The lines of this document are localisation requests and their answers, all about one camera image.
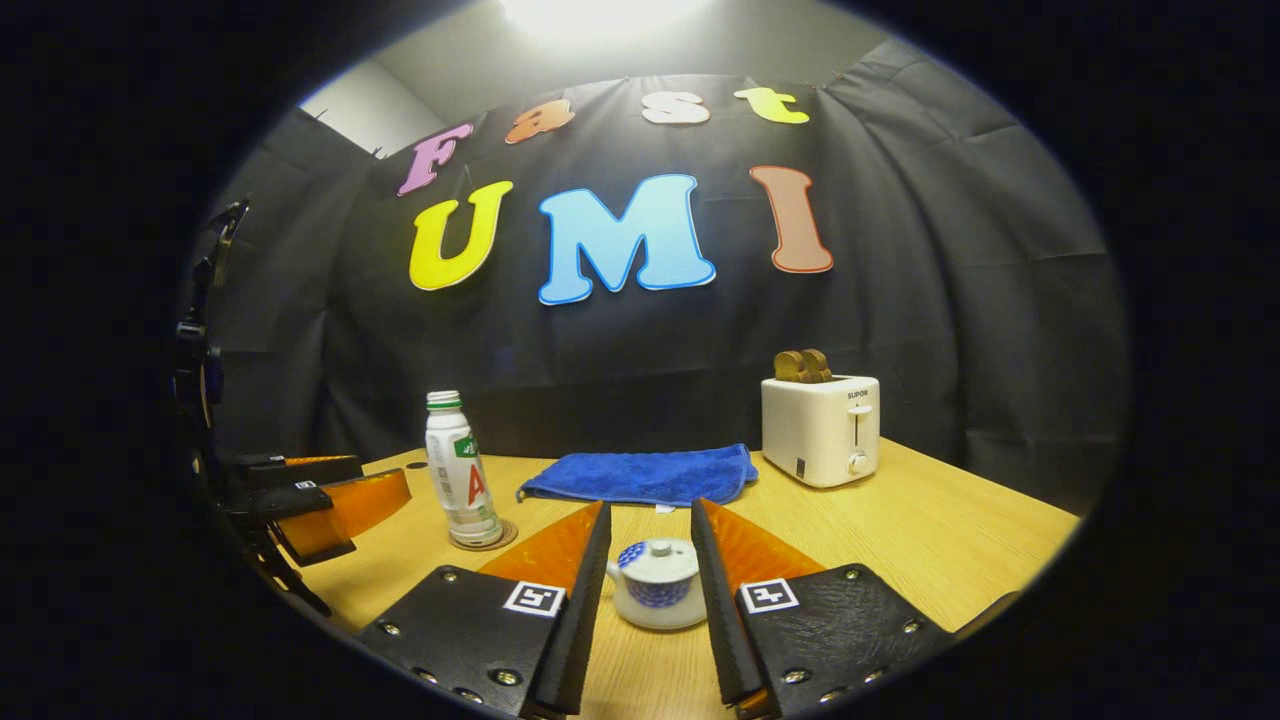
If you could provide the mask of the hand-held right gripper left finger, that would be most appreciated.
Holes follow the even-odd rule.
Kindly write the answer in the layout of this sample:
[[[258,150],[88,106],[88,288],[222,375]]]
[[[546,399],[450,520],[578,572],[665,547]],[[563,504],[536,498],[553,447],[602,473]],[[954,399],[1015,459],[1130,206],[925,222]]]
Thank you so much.
[[[358,633],[358,643],[470,711],[580,714],[612,506],[596,501],[477,570],[440,565]]]

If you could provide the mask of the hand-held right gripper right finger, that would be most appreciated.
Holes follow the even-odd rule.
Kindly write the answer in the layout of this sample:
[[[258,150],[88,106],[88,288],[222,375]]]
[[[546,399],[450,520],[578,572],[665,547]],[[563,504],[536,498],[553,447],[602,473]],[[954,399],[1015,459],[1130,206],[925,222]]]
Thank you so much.
[[[956,639],[868,566],[823,566],[708,498],[691,533],[719,694],[740,719],[849,703]]]

